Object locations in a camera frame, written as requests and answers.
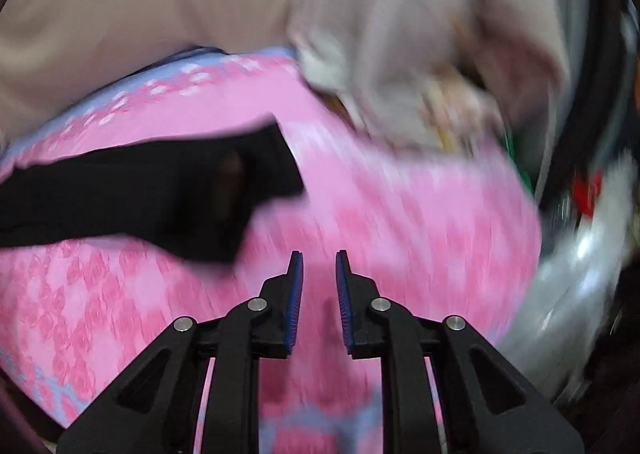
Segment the beige curtain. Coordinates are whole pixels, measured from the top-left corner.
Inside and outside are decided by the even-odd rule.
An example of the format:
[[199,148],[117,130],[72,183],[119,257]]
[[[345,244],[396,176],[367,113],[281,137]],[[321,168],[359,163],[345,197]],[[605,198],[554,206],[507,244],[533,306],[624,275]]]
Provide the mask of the beige curtain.
[[1,140],[192,47],[285,42],[290,0],[1,0]]

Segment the black pants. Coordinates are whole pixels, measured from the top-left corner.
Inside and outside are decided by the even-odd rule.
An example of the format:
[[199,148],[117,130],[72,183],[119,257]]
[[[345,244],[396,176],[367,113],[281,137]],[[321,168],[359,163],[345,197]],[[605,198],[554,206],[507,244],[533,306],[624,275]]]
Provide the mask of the black pants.
[[127,235],[181,259],[229,264],[256,208],[304,192],[274,122],[224,137],[97,149],[14,169],[1,184],[1,244]]

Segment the pink rose bed sheet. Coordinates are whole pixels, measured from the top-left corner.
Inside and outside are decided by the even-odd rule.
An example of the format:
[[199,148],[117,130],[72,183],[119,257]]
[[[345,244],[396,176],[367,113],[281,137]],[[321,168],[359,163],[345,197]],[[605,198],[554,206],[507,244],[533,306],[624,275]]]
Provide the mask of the pink rose bed sheet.
[[287,50],[183,57],[114,83],[8,149],[3,172],[94,148],[231,131],[275,117],[306,186],[252,218],[232,266],[127,238],[1,255],[1,367],[70,424],[175,318],[226,314],[304,256],[297,341],[260,365],[265,453],[377,453],[380,367],[346,353],[334,260],[415,315],[506,331],[539,258],[538,210],[496,145],[472,158],[401,155],[362,139],[299,79]]

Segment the pale pink blanket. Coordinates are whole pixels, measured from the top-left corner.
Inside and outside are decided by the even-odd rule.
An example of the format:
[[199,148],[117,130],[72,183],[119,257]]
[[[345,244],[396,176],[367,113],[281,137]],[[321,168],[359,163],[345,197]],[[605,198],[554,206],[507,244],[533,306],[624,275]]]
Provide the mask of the pale pink blanket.
[[288,35],[311,88],[400,147],[457,148],[568,81],[558,0],[296,0]]

